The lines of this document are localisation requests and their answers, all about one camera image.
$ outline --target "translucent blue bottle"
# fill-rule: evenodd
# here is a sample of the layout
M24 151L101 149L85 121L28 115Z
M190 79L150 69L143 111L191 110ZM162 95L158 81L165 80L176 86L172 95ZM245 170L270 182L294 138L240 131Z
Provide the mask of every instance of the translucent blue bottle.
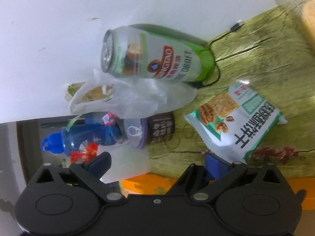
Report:
M91 143L99 145L114 145L116 141L111 136L108 126L101 124L74 125L69 132L66 127L61 132L51 133L42 142L44 151L51 151L53 154L65 153L70 156L71 151L84 149Z

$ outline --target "cracker package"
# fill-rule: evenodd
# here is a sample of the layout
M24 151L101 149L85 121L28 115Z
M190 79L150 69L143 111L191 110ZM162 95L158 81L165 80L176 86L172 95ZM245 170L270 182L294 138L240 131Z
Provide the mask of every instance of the cracker package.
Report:
M265 134L287 121L268 100L248 85L236 83L205 103L185 119L207 147L227 162L245 162Z

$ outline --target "tsingtao beer can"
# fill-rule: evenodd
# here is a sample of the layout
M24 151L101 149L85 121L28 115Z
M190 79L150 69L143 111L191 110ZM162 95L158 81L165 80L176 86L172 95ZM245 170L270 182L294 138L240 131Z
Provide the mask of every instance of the tsingtao beer can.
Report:
M121 26L108 30L101 54L103 72L115 77L202 81L214 68L209 49L190 42Z

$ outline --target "screw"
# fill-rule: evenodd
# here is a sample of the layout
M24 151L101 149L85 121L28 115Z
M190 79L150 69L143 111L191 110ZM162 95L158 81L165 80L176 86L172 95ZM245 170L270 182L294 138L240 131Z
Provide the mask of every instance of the screw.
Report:
M119 200L122 198L122 195L120 193L109 193L106 197L109 200Z
M209 198L209 195L205 194L205 193L196 193L194 194L194 199L196 200L206 200Z
M160 199L154 199L154 200L153 200L153 203L154 203L154 204L160 204L161 202L162 202L162 201L161 201Z

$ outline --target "green wooden surface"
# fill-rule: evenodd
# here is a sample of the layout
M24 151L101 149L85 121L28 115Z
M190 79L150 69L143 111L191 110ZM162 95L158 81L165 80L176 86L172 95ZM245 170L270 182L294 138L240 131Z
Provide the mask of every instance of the green wooden surface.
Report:
M172 140L148 146L152 172L179 177L190 163L204 163L201 151L206 146L182 115L243 79L280 108L289 121L287 125L276 125L260 147L294 147L299 157L280 165L282 173L286 177L315 176L315 56L294 19L279 7L266 11L215 42L212 51L221 79L201 89L192 103L175 111Z

